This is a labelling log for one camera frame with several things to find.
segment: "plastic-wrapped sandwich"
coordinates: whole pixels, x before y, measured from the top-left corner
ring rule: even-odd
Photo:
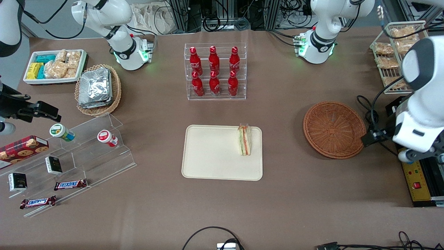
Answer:
[[[251,155],[251,127],[248,124],[240,124],[238,128],[239,154]]]

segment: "snickers bar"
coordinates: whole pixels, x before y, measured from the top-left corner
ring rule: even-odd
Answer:
[[[88,185],[86,179],[78,181],[66,181],[66,182],[56,182],[54,191],[59,189],[70,189],[70,188],[82,188]]]
[[[24,199],[22,201],[22,204],[20,204],[20,209],[31,208],[35,206],[45,206],[45,205],[54,206],[55,204],[56,204],[55,195],[52,196],[51,198],[44,198],[44,199],[36,199],[36,200]]]

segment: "white bag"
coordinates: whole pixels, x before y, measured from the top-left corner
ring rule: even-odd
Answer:
[[[171,15],[172,9],[166,1],[131,4],[131,9],[133,11],[134,28],[150,30],[159,35],[169,34],[177,29]]]

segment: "round wicker basket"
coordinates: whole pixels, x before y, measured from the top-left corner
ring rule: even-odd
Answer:
[[[90,116],[99,117],[105,113],[111,113],[113,112],[117,106],[119,105],[120,98],[122,97],[122,85],[120,84],[119,76],[117,75],[116,71],[109,65],[94,65],[90,68],[87,68],[86,71],[92,71],[96,70],[98,68],[107,68],[111,71],[111,84],[112,84],[112,96],[113,96],[113,103],[110,106],[104,106],[104,107],[98,107],[98,108],[92,108],[92,109],[84,109],[77,105],[77,109],[80,110],[82,113]],[[79,85],[80,85],[80,79],[77,80],[77,83],[75,84],[75,93],[74,97],[77,102],[79,102]]]
[[[320,102],[304,117],[304,134],[316,151],[333,159],[347,159],[364,147],[364,122],[349,106],[335,101]]]

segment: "red cookie box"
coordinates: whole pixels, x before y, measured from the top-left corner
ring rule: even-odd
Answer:
[[[27,136],[4,147],[0,147],[0,169],[48,149],[48,141],[38,138],[35,135]]]

